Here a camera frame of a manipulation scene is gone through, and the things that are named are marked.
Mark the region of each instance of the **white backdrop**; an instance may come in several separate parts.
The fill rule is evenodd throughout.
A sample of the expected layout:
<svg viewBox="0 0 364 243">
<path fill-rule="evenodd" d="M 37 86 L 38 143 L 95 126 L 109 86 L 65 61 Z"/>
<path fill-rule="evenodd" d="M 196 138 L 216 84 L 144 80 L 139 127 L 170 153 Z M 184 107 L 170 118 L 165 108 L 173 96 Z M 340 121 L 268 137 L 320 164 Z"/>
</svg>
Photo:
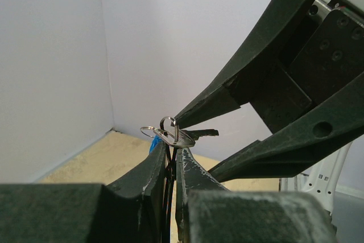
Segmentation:
<svg viewBox="0 0 364 243">
<path fill-rule="evenodd" d="M 33 182 L 112 127 L 101 0 L 0 0 L 0 183 Z"/>
<path fill-rule="evenodd" d="M 141 126 L 174 116 L 216 76 L 270 0 L 102 0 L 115 125 Z M 220 137 L 193 152 L 225 159 L 270 135 L 250 105 L 201 123 Z"/>
</svg>

